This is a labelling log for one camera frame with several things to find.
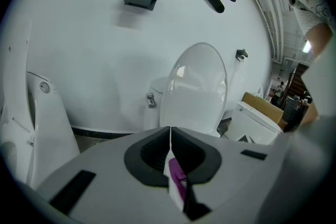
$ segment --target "patterned shirt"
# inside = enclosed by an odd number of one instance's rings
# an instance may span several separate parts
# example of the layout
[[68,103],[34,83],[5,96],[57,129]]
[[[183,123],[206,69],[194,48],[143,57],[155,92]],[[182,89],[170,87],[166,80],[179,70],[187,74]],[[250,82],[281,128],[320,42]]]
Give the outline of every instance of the patterned shirt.
[[336,30],[336,19],[326,0],[289,0],[303,34],[318,24],[326,23]]

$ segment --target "toilet seat lid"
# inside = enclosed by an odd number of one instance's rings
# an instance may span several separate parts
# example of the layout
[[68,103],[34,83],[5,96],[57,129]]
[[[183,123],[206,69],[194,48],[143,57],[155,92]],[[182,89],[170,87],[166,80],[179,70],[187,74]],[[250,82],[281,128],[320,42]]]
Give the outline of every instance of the toilet seat lid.
[[168,77],[160,106],[160,126],[210,133],[222,119],[227,92],[226,69],[218,51],[203,42],[189,47]]
[[27,88],[27,55],[31,21],[20,22],[10,37],[4,70],[4,96],[8,118],[14,119],[25,131],[33,132]]

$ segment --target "flush handle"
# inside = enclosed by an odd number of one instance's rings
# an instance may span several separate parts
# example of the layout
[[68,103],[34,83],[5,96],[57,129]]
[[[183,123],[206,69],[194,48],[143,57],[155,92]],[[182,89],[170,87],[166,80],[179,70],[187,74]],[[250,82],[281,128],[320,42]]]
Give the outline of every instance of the flush handle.
[[146,101],[147,105],[150,109],[153,109],[156,107],[155,102],[154,102],[154,94],[153,93],[147,93],[146,94]]

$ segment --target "toilet seat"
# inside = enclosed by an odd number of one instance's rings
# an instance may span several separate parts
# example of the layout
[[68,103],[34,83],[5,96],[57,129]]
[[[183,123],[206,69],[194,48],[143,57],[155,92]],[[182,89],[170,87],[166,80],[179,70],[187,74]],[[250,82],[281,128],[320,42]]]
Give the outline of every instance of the toilet seat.
[[219,136],[225,111],[227,74],[218,51],[197,43],[178,58],[168,77],[160,106],[160,126],[184,127]]

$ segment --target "white toilet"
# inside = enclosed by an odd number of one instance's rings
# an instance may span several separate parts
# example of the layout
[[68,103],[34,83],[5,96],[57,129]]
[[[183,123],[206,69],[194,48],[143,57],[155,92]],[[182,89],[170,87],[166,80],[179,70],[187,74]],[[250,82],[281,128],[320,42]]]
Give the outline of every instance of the white toilet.
[[280,131],[270,118],[249,104],[238,102],[224,136],[234,141],[271,145]]
[[220,137],[216,130],[227,92],[226,69],[218,51],[197,43],[182,53],[168,77],[152,81],[143,128],[184,127]]
[[30,30],[30,21],[18,27],[6,59],[0,151],[13,177],[36,189],[79,149],[55,85],[26,71]]

